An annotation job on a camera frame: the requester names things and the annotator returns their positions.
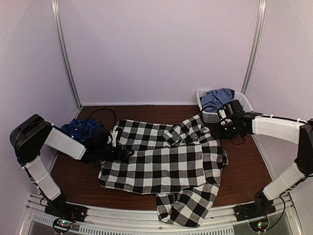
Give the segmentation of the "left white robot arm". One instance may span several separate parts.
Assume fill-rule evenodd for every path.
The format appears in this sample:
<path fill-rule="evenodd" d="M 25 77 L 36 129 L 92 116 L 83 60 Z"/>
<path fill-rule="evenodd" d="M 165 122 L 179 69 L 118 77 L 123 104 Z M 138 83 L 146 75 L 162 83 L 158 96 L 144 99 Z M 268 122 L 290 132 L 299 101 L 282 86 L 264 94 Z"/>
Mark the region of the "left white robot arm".
<path fill-rule="evenodd" d="M 41 149 L 48 146 L 85 164 L 96 161 L 126 163 L 134 151 L 117 143 L 119 134 L 121 130 L 109 131 L 92 118 L 74 119 L 58 128 L 34 114 L 11 132 L 9 140 L 19 164 L 43 195 L 53 201 L 51 209 L 59 217 L 66 217 L 70 206 L 59 198 L 62 192 L 42 162 Z"/>

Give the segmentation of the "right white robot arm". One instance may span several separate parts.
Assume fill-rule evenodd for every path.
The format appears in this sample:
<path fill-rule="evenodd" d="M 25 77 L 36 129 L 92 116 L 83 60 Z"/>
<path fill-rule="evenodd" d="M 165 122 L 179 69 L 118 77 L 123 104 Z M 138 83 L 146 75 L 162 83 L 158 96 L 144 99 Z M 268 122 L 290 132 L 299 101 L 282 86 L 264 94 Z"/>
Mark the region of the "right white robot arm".
<path fill-rule="evenodd" d="M 225 104 L 218 117 L 220 120 L 210 127 L 214 139 L 232 140 L 237 136 L 244 138 L 246 135 L 263 135 L 289 141 L 298 146 L 294 163 L 256 194 L 258 200 L 251 204 L 250 209 L 253 215 L 261 216 L 269 209 L 269 201 L 313 175 L 312 120 L 245 112 L 238 100 Z"/>

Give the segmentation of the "black white checked shirt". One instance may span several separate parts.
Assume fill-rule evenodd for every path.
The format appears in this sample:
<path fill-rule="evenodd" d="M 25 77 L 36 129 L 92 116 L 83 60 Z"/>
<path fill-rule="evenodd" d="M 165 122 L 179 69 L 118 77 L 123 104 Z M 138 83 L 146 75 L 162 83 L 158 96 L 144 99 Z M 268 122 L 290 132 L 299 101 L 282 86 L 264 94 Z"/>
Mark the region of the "black white checked shirt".
<path fill-rule="evenodd" d="M 133 155 L 127 163 L 104 162 L 100 186 L 154 194 L 158 219 L 185 227 L 201 225 L 221 185 L 226 151 L 199 115 L 170 124 L 121 120 L 117 143 Z"/>

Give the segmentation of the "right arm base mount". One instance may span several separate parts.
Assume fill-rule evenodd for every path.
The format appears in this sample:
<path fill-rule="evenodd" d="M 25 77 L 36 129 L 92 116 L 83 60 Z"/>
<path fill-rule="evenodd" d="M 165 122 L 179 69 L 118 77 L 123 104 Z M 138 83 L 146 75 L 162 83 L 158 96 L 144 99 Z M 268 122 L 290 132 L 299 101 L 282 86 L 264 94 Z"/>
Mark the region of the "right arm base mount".
<path fill-rule="evenodd" d="M 276 212 L 275 206 L 269 205 L 265 208 L 257 209 L 254 203 L 237 204 L 233 210 L 238 222 L 266 217 L 268 214 Z"/>

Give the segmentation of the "white plastic laundry basket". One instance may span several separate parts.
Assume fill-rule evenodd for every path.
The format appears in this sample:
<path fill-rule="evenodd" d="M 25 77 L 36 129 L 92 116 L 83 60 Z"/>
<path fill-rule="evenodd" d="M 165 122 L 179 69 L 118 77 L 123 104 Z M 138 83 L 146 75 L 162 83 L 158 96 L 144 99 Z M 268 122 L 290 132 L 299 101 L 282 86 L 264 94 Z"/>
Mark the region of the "white plastic laundry basket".
<path fill-rule="evenodd" d="M 218 117 L 218 111 L 216 113 L 209 113 L 209 112 L 201 111 L 201 98 L 205 92 L 207 92 L 207 91 L 206 90 L 197 90 L 196 91 L 196 100 L 197 100 L 199 110 L 200 110 L 201 114 L 203 115 L 203 119 L 206 123 L 216 123 L 220 120 L 220 118 Z M 250 101 L 248 100 L 248 98 L 243 93 L 235 91 L 235 95 L 234 95 L 233 100 L 238 100 L 244 111 L 246 111 L 246 112 L 253 112 L 254 111 Z"/>

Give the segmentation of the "blue plaid shirt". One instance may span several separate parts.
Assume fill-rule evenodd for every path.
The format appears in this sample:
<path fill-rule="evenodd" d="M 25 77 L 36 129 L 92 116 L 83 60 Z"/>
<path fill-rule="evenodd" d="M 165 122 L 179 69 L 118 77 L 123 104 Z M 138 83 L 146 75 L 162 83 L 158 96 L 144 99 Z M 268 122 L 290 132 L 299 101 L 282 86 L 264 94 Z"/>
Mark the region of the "blue plaid shirt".
<path fill-rule="evenodd" d="M 73 119 L 69 124 L 64 124 L 60 129 L 72 139 L 85 145 L 91 138 L 92 131 L 101 126 L 101 122 L 95 122 L 91 117 L 83 120 Z"/>

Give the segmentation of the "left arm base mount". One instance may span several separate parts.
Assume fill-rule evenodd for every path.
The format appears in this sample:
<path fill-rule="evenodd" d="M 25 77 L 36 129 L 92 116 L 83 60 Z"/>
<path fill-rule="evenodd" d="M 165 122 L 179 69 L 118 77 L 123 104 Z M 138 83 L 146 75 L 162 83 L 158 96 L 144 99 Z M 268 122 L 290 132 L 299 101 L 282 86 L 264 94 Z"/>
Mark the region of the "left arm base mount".
<path fill-rule="evenodd" d="M 45 213 L 69 221 L 84 222 L 87 214 L 87 208 L 74 204 L 66 204 L 65 210 L 62 213 L 59 213 L 52 206 L 46 206 Z"/>

